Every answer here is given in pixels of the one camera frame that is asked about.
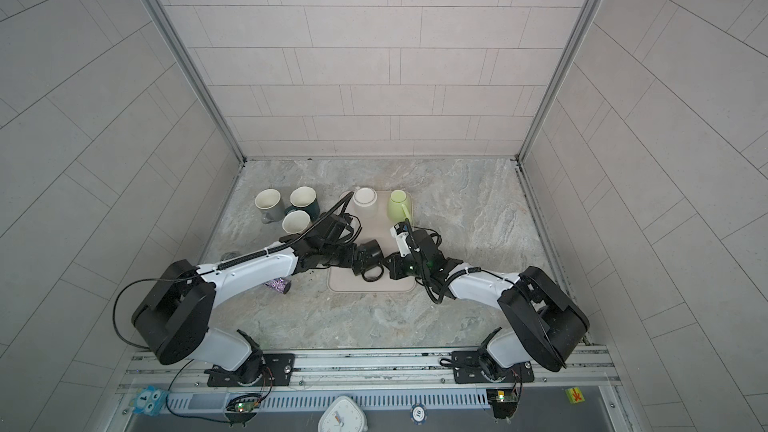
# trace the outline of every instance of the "clock face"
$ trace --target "clock face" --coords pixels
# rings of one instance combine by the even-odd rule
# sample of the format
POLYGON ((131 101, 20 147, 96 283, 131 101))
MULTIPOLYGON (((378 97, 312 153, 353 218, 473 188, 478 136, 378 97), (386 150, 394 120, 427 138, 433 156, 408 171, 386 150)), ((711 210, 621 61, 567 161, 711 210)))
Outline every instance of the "clock face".
POLYGON ((363 432, 366 416, 352 399, 340 397, 333 401, 320 419, 320 432, 363 432))

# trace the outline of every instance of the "gray tile wall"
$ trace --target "gray tile wall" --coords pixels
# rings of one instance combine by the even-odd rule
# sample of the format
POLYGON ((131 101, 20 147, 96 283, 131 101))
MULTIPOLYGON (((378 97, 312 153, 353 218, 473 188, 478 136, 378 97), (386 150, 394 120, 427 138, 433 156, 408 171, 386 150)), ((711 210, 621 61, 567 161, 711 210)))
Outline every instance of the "gray tile wall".
POLYGON ((161 1, 245 154, 303 158, 516 154, 583 2, 161 1))
POLYGON ((767 14, 603 0, 524 162, 646 430, 768 426, 767 14))
POLYGON ((0 428, 83 430, 237 160, 139 0, 0 0, 0 156, 0 428))

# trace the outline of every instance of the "green mug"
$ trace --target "green mug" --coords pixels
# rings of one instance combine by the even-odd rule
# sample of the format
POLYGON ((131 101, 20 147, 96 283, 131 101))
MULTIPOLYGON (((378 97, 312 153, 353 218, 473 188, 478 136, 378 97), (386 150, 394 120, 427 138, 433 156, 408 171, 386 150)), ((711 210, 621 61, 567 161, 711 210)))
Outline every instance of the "green mug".
POLYGON ((386 216, 397 224, 408 219, 413 222, 411 197, 402 190, 393 190, 386 205, 386 216))

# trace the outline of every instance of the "mug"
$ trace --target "mug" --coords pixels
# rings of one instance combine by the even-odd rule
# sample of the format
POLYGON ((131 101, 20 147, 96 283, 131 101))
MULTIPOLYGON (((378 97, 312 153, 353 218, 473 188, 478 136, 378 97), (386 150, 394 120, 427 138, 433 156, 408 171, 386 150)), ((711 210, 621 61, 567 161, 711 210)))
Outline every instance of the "mug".
POLYGON ((317 220, 320 216, 320 204, 317 203, 317 192, 312 187, 299 187, 290 194, 290 207, 286 215, 294 210, 303 210, 310 219, 317 220))
POLYGON ((376 206, 378 198, 376 191, 370 187, 356 187, 352 201, 355 203, 355 213, 359 217, 370 218, 376 215, 379 209, 376 206))
POLYGON ((395 224, 406 219, 412 222, 411 210, 411 197, 404 191, 393 190, 389 194, 389 202, 386 205, 386 216, 389 220, 395 224))
POLYGON ((280 196, 280 191, 274 188, 268 188, 259 192, 256 196, 256 207, 261 210, 261 223, 271 224, 272 222, 278 222, 285 216, 285 206, 283 205, 283 198, 280 196))
POLYGON ((283 230, 287 234, 301 234, 311 223, 309 214, 303 210, 294 210, 283 219, 283 230))

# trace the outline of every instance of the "black mug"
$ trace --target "black mug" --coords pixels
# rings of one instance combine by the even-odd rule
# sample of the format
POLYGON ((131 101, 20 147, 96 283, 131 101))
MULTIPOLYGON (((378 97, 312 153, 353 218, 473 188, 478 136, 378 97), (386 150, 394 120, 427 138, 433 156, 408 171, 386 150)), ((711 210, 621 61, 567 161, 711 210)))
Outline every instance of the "black mug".
POLYGON ((286 207, 286 216, 294 210, 303 210, 315 221, 320 216, 320 204, 317 192, 312 187, 299 187, 290 194, 290 207, 286 207))

